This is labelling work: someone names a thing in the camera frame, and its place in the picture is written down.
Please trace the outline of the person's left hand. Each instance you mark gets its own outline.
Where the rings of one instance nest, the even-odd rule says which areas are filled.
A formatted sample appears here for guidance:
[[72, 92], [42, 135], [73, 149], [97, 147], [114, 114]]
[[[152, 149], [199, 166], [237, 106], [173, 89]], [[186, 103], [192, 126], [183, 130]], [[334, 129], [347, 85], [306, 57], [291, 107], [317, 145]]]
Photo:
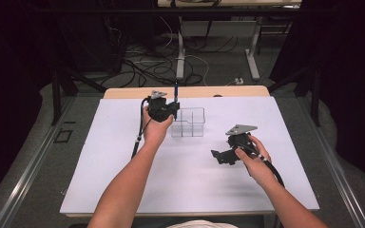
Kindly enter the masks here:
[[165, 121], [157, 122], [148, 114], [148, 107], [143, 108], [144, 114], [144, 146], [159, 148], [166, 136], [167, 129], [172, 125], [174, 116], [170, 115]]

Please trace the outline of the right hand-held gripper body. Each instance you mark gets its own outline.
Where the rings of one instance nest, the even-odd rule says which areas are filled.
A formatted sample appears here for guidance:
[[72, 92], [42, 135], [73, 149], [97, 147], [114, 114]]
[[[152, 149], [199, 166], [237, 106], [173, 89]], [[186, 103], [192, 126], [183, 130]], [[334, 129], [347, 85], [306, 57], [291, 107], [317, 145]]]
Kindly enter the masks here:
[[228, 136], [227, 143], [230, 146], [230, 150], [226, 151], [226, 156], [233, 158], [235, 156], [235, 149], [240, 147], [249, 157], [255, 158], [259, 153], [255, 149], [253, 142], [248, 138], [251, 131], [255, 129], [257, 129], [256, 126], [236, 124], [228, 130], [226, 135]]

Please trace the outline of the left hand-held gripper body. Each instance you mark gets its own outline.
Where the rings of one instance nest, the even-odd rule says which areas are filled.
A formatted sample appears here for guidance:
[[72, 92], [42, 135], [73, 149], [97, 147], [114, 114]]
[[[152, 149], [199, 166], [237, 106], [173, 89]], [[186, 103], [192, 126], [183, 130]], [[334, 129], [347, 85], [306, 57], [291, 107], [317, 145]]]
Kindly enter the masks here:
[[166, 93], [153, 90], [148, 99], [148, 115], [156, 122], [163, 122], [172, 114], [165, 98]]

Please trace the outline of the aluminium floor rail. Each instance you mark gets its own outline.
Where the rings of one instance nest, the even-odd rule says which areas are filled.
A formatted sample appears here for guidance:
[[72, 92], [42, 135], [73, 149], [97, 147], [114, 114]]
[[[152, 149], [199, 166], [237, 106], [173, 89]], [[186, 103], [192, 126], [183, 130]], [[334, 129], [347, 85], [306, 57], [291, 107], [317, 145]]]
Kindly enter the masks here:
[[307, 99], [299, 97], [298, 103], [309, 125], [312, 126], [317, 136], [319, 145], [321, 147], [322, 157], [324, 158], [325, 164], [330, 171], [334, 183], [336, 184], [336, 189], [338, 190], [338, 193], [340, 194], [342, 201], [347, 208], [348, 214], [350, 215], [355, 228], [365, 228], [365, 215], [358, 203], [358, 200], [355, 197], [355, 193], [350, 183], [345, 177], [345, 172], [336, 156], [336, 153], [334, 152], [332, 146], [329, 145], [321, 128], [317, 126], [315, 121], [312, 119], [311, 108], [309, 107]]
[[68, 228], [77, 221], [60, 208], [84, 138], [78, 102], [66, 99], [56, 125], [42, 110], [0, 188], [0, 228]]

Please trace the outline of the person's right hand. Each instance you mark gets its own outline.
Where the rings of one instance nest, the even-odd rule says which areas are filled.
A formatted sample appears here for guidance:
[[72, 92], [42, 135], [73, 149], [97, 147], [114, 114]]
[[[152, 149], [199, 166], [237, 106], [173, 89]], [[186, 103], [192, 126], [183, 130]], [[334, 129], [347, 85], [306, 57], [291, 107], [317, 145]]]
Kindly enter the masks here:
[[[263, 146], [262, 142], [255, 136], [249, 136], [249, 140], [255, 145], [255, 149], [268, 161], [271, 160], [269, 153]], [[279, 186], [279, 182], [275, 178], [270, 168], [260, 158], [250, 158], [242, 149], [235, 150], [238, 158], [245, 164], [249, 175], [262, 188], [270, 187], [273, 184]]]

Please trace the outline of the background desk top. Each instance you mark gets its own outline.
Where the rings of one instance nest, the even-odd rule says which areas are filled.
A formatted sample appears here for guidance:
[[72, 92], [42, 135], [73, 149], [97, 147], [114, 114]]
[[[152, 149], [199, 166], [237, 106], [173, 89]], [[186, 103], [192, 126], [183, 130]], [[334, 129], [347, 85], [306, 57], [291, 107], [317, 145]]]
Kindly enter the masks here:
[[157, 0], [158, 7], [207, 7], [217, 3], [218, 7], [253, 7], [253, 6], [291, 6], [299, 5], [303, 0]]

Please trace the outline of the black metal stand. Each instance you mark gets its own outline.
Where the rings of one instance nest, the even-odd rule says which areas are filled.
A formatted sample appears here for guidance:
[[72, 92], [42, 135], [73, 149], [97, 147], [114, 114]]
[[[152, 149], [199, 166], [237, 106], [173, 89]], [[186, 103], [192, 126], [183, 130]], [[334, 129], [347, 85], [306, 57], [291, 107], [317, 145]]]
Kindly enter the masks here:
[[320, 67], [304, 66], [300, 70], [284, 78], [280, 82], [273, 83], [272, 85], [268, 86], [267, 89], [269, 92], [273, 92], [278, 88], [286, 86], [287, 84], [292, 83], [296, 80], [299, 80], [299, 83], [295, 88], [295, 96], [304, 97], [308, 91], [311, 92], [310, 117], [314, 121], [316, 126], [320, 126], [318, 114], [321, 80]]
[[82, 73], [71, 69], [68, 66], [56, 64], [51, 73], [52, 84], [52, 101], [53, 101], [53, 120], [52, 125], [56, 125], [62, 116], [61, 91], [64, 91], [67, 96], [75, 97], [79, 90], [74, 83], [78, 80], [87, 86], [90, 86], [99, 92], [106, 92], [106, 88], [102, 85], [96, 84], [88, 79]]

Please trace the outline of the white desk leg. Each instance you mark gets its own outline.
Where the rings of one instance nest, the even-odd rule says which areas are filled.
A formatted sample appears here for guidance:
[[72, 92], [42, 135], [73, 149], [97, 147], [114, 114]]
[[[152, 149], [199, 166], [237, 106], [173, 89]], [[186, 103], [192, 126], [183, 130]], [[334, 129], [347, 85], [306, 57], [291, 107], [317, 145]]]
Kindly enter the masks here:
[[251, 46], [250, 46], [250, 48], [248, 48], [245, 51], [247, 63], [248, 63], [250, 73], [251, 73], [251, 77], [254, 81], [258, 81], [260, 79], [259, 70], [258, 70], [256, 59], [255, 59], [255, 54], [256, 54], [257, 44], [258, 44], [258, 39], [259, 39], [259, 32], [261, 29], [260, 21], [261, 21], [260, 17], [258, 17], [254, 21], [254, 30], [253, 30], [253, 34], [252, 34]]
[[179, 29], [178, 29], [178, 57], [176, 68], [176, 79], [182, 80], [184, 73], [184, 47], [183, 47], [183, 20], [179, 17]]

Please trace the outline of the clear acrylic organizer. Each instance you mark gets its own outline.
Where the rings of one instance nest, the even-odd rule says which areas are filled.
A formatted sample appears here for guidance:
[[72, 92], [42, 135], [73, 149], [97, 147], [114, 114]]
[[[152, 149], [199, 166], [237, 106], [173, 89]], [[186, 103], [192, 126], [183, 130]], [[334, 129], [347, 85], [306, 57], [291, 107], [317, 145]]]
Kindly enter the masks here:
[[181, 108], [171, 125], [171, 136], [175, 138], [202, 137], [205, 124], [203, 107]]

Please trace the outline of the white table mat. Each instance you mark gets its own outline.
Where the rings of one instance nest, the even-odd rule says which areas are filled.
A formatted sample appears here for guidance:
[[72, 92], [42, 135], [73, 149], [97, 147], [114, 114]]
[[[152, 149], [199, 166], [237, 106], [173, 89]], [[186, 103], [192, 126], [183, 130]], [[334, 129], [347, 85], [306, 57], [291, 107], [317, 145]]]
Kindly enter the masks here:
[[[61, 213], [87, 216], [113, 177], [130, 161], [140, 121], [140, 100], [102, 99], [76, 165]], [[220, 164], [215, 150], [227, 149], [226, 131], [254, 126], [285, 188], [307, 209], [319, 205], [277, 102], [272, 97], [183, 98], [183, 108], [201, 107], [200, 137], [167, 135], [149, 174], [138, 213], [155, 215], [263, 214], [273, 207], [241, 161]]]

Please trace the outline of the person's white clothing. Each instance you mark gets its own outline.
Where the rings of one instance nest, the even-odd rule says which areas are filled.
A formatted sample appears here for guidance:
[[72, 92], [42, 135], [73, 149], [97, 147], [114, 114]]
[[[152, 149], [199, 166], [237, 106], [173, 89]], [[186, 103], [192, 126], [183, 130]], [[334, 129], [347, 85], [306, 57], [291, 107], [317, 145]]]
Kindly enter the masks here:
[[208, 220], [198, 219], [167, 226], [166, 228], [238, 228], [229, 223], [211, 222]]

